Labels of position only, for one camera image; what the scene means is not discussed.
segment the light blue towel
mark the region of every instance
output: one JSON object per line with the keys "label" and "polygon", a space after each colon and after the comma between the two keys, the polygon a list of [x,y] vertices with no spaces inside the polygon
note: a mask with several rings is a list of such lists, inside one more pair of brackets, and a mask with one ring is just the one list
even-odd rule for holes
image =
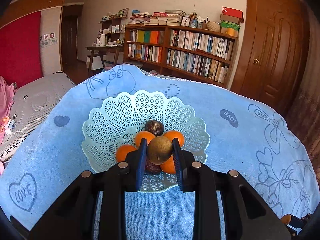
{"label": "light blue towel", "polygon": [[[22,143],[0,177],[5,214],[31,229],[82,171],[92,170],[81,149],[90,110],[107,97],[138,90],[160,91],[193,106],[211,137],[206,164],[221,172],[238,170],[278,217],[314,211],[319,188],[306,150],[273,109],[213,85],[147,76],[119,65],[70,89]],[[125,197],[128,239],[192,238],[194,193],[174,187]]]}

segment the wooden door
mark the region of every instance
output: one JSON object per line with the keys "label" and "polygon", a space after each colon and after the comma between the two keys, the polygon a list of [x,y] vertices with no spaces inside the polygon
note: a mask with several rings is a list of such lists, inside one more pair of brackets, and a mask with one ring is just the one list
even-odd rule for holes
{"label": "wooden door", "polygon": [[61,57],[62,66],[77,64],[77,16],[62,17]]}
{"label": "wooden door", "polygon": [[231,90],[285,115],[304,73],[309,21],[299,0],[247,0],[247,17]]}

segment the basket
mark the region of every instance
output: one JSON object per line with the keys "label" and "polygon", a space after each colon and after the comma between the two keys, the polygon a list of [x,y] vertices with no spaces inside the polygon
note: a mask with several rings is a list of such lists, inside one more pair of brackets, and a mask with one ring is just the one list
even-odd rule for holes
{"label": "basket", "polygon": [[[89,119],[82,127],[85,137],[82,150],[93,170],[106,171],[116,164],[117,149],[123,144],[136,146],[135,135],[150,119],[161,121],[165,131],[183,133],[185,144],[182,149],[192,152],[197,161],[206,162],[205,150],[210,136],[205,131],[204,120],[195,117],[193,107],[184,105],[179,98],[166,98],[161,92],[139,90],[134,95],[122,92],[115,98],[107,98],[101,108],[90,111]],[[159,193],[176,185],[175,174],[145,173],[140,191]]]}
{"label": "basket", "polygon": [[220,32],[220,25],[216,22],[208,22],[208,29],[214,32]]}

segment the bed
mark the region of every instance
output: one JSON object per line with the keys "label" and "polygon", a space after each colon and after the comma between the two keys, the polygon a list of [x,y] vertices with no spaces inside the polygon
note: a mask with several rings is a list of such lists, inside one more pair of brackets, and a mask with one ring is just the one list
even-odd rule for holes
{"label": "bed", "polygon": [[[278,217],[313,213],[320,200],[315,173],[304,146],[277,112],[214,85],[147,75],[133,65],[118,65],[69,90],[20,145],[0,177],[5,215],[31,230],[82,171],[94,172],[81,146],[83,123],[105,98],[139,90],[159,91],[192,106],[210,135],[206,165],[221,172],[239,171]],[[21,195],[24,188],[29,189],[26,196]],[[20,200],[15,197],[19,190]],[[172,187],[158,194],[126,193],[125,198],[128,239],[192,238],[193,193]],[[224,238],[223,220],[221,234]]]}
{"label": "bed", "polygon": [[11,135],[0,144],[0,160],[7,165],[25,138],[48,116],[75,84],[63,72],[49,74],[17,89],[10,118],[16,122]]}

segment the picture frame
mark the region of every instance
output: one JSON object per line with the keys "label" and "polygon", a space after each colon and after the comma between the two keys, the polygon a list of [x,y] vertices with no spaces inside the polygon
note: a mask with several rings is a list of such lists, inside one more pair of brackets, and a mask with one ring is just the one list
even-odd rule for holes
{"label": "picture frame", "polygon": [[189,27],[196,28],[197,27],[197,20],[196,19],[190,20]]}
{"label": "picture frame", "polygon": [[190,24],[190,17],[182,17],[180,26],[189,27],[189,24]]}
{"label": "picture frame", "polygon": [[203,28],[203,22],[197,22],[197,28],[202,29]]}
{"label": "picture frame", "polygon": [[117,17],[119,18],[126,18],[129,12],[129,8],[122,9],[117,13]]}

